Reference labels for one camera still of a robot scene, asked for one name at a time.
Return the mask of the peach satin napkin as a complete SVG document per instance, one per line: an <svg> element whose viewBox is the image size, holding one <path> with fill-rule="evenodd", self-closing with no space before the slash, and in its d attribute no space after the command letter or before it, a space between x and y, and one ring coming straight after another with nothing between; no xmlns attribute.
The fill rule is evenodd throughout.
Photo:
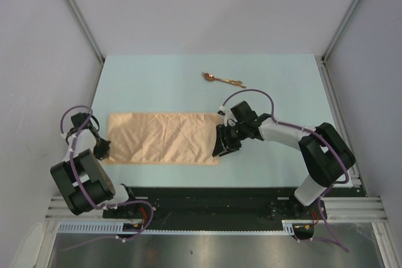
<svg viewBox="0 0 402 268"><path fill-rule="evenodd" d="M213 113L110 114L105 163L219 165L212 153L221 121Z"/></svg>

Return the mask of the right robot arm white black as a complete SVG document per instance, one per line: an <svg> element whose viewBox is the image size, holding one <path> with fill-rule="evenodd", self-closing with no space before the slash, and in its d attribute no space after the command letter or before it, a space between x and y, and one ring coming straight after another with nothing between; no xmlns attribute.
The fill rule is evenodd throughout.
<svg viewBox="0 0 402 268"><path fill-rule="evenodd" d="M356 158L332 124L324 122L314 129L278 121L273 114L257 115L246 101L227 110L220 106L223 122L216 127L212 155L221 157L239 151L245 140L272 142L301 153L307 177L290 196L284 214L305 218L312 205L348 170Z"/></svg>

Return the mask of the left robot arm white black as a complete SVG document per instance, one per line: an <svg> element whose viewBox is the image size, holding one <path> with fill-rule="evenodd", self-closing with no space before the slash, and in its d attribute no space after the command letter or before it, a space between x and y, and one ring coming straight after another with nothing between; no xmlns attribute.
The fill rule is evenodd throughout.
<svg viewBox="0 0 402 268"><path fill-rule="evenodd" d="M124 217L135 216L139 203L124 184L116 184L101 165L111 152L111 142L100 137L99 122L88 113L71 117L72 128L64 134L68 151L50 169L68 209L81 215L96 208L117 209Z"/></svg>

